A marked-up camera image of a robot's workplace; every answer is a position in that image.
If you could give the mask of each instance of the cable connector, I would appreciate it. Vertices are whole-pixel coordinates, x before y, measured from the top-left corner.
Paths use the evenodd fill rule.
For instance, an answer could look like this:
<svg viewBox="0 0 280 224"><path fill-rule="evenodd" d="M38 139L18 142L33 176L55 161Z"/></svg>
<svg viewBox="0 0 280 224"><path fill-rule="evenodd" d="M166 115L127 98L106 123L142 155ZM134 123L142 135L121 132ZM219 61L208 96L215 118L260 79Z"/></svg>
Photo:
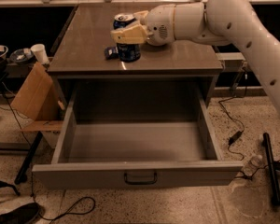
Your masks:
<svg viewBox="0 0 280 224"><path fill-rule="evenodd" d="M229 141L228 141L228 145L232 145L236 140L238 140L243 134L243 131L238 131L237 133L235 133L232 137L230 137Z"/></svg>

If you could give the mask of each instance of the dark can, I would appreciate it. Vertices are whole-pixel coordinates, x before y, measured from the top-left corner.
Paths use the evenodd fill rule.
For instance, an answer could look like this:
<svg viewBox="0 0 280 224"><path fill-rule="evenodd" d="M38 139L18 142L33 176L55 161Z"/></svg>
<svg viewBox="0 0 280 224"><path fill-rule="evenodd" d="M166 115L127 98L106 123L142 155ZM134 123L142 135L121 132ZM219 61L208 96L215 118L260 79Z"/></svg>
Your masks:
<svg viewBox="0 0 280 224"><path fill-rule="evenodd" d="M114 17L113 27L114 29L124 28L132 22L136 21L135 16L132 13L120 13ZM119 58L121 61L130 63L140 58L140 46L139 44L117 44Z"/></svg>

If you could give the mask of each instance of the cardboard box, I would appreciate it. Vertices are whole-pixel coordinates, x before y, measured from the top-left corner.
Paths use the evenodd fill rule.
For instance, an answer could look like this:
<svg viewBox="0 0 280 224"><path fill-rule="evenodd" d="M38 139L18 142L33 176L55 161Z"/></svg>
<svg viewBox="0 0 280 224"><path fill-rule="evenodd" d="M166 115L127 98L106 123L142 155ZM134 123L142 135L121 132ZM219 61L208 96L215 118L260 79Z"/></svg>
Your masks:
<svg viewBox="0 0 280 224"><path fill-rule="evenodd" d="M22 132L40 131L46 138L48 133L56 136L56 133L62 128L63 122L58 120L58 95L53 80L40 63L34 65L11 106L33 120L32 123L21 129ZM56 137L53 139L53 143L47 138L46 140L51 147L55 148Z"/></svg>

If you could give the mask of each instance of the floor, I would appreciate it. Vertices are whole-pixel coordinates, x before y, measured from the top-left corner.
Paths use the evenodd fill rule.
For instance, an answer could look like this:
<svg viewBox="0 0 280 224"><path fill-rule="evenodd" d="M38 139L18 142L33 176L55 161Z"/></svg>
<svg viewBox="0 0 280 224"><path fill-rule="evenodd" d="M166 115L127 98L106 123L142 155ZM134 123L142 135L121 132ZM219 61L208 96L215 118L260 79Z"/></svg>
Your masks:
<svg viewBox="0 0 280 224"><path fill-rule="evenodd" d="M227 143L238 131L239 125L223 112L218 101L212 98L208 108L215 127L218 143L224 160L240 160L241 155L230 153ZM233 144L231 151L245 155L244 165L253 154L264 154L260 145L263 133L272 141L273 154L280 159L280 118L266 96L232 99L224 106L235 119L245 126L241 138ZM19 126L4 98L0 98L0 142L24 142ZM29 119L16 117L22 126ZM35 133L26 134L32 141ZM43 139L33 163L46 163L53 149ZM0 180L13 183L24 155L0 154ZM12 189L0 189L0 214L35 200L41 205L45 218L55 218L82 197L92 197L95 208L87 215L68 215L53 223L280 223L280 207L271 206L271 186L268 170L259 170L252 180L235 178L224 187L191 187L173 189L75 189L48 190L32 178L17 185L21 196ZM72 212L87 212L93 208L90 198L81 200ZM39 218L36 223L50 223Z"/></svg>

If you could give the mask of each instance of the drawer handle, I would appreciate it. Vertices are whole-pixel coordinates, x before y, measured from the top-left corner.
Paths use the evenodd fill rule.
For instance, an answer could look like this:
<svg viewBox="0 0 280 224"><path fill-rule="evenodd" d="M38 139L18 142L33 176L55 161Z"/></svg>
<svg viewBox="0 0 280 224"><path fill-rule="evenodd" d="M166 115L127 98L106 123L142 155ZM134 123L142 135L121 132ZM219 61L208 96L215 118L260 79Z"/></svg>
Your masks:
<svg viewBox="0 0 280 224"><path fill-rule="evenodd" d="M141 182L141 181L137 181L137 182L129 181L128 180L128 174L124 173L124 182L126 184L129 184L129 185L152 185L152 184L155 184L157 181L158 181L158 175L157 175L156 172L154 172L154 174L153 174L153 180L144 181L144 182Z"/></svg>

